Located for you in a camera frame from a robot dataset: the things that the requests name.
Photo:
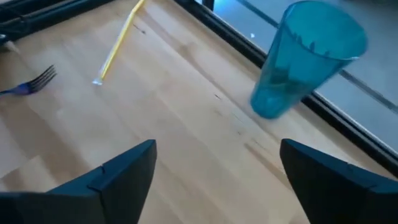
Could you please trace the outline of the black long table edge rail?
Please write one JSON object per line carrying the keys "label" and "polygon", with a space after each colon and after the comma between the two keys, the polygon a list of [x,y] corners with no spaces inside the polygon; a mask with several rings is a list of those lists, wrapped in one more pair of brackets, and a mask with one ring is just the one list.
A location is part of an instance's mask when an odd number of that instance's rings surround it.
{"label": "black long table edge rail", "polygon": [[[243,54],[257,67],[260,67],[266,61],[267,55],[264,51],[256,47],[247,38],[243,37],[243,35],[239,34],[238,31],[234,30],[213,13],[212,9],[215,0],[204,0],[204,4],[198,3],[195,0],[173,1],[229,43],[239,53]],[[398,177],[398,156],[393,155],[392,151],[384,143],[366,133],[364,128],[350,121],[347,116],[338,111],[337,107],[333,106],[318,93],[306,96],[302,100],[302,103],[327,122],[329,126],[336,129],[350,142],[358,146],[360,150],[365,152],[379,165],[383,166],[383,168],[395,177]]]}

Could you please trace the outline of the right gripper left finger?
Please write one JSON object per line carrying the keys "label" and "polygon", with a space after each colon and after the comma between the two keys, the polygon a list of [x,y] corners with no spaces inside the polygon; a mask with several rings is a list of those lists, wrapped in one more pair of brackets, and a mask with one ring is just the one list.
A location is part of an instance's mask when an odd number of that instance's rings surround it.
{"label": "right gripper left finger", "polygon": [[156,160],[149,139],[47,192],[0,192],[0,224],[137,224]]}

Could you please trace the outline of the blue translucent plastic cup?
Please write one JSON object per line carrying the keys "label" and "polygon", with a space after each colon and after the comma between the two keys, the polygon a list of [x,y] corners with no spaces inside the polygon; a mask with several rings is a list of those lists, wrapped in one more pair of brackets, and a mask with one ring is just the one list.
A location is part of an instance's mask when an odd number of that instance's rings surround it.
{"label": "blue translucent plastic cup", "polygon": [[275,119],[368,48],[364,28],[322,1],[291,4],[282,16],[250,99],[263,118]]}

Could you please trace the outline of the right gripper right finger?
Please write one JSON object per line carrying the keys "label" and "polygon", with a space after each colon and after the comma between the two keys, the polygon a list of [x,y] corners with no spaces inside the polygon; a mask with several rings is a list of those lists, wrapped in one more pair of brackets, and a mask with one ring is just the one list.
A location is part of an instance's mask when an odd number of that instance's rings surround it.
{"label": "right gripper right finger", "polygon": [[280,158],[310,224],[398,224],[398,181],[292,139]]}

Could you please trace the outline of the yellow straw in clear wrapper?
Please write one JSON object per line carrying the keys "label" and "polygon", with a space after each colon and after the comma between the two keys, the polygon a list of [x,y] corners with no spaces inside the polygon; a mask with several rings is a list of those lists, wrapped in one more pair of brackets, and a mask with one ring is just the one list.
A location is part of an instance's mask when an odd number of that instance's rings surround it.
{"label": "yellow straw in clear wrapper", "polygon": [[136,15],[137,11],[142,7],[142,5],[145,2],[146,2],[146,0],[138,0],[136,5],[131,9],[130,13],[128,14],[128,16],[122,26],[121,31],[118,34],[118,37],[117,37],[112,49],[109,51],[109,54],[108,54],[105,62],[102,64],[102,66],[99,70],[98,77],[92,81],[92,84],[98,85],[98,86],[101,86],[103,84],[103,81],[104,81],[105,77],[107,76],[108,70],[113,62],[113,59],[115,58],[123,40],[124,40],[124,37],[127,33],[129,26],[131,25],[131,22],[132,22],[134,16]]}

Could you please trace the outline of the black short table edge rail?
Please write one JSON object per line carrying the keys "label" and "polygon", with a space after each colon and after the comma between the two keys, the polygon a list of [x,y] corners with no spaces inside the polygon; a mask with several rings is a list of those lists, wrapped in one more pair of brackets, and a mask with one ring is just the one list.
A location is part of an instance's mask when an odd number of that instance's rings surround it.
{"label": "black short table edge rail", "polygon": [[115,0],[0,0],[0,45]]}

